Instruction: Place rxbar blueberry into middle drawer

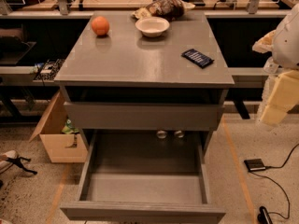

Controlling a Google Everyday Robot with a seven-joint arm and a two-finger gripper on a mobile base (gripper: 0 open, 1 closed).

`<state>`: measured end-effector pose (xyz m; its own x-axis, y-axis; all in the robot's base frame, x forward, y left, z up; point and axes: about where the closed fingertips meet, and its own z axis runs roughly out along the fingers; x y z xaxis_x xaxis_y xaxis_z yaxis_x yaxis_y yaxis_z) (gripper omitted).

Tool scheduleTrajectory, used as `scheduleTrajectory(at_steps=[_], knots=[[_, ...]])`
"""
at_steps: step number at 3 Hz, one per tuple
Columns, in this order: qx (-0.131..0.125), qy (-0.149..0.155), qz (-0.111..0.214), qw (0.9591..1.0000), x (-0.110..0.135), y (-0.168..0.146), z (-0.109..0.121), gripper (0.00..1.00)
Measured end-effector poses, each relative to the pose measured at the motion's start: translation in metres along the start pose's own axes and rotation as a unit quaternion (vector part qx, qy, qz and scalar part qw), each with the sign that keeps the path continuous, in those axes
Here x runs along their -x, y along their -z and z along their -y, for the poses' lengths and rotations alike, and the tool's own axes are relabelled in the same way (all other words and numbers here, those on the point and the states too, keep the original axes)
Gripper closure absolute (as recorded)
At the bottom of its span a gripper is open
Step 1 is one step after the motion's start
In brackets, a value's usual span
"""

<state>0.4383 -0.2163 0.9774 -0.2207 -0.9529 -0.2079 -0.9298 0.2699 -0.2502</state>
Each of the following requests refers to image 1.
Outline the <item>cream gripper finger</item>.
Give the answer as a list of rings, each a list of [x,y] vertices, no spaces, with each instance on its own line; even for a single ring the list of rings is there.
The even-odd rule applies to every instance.
[[[252,50],[259,53],[266,53],[272,50],[273,38],[274,38],[275,30],[267,33],[262,38],[254,43],[252,46]]]
[[[291,70],[274,79],[273,89],[266,99],[260,121],[266,125],[278,125],[299,103],[299,71]]]

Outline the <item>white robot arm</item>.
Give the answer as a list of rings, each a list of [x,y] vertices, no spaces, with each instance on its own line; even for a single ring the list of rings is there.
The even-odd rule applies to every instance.
[[[263,67],[265,72],[275,74],[280,66],[284,69],[266,80],[259,110],[259,122],[274,127],[299,103],[299,4],[252,49],[272,53]]]

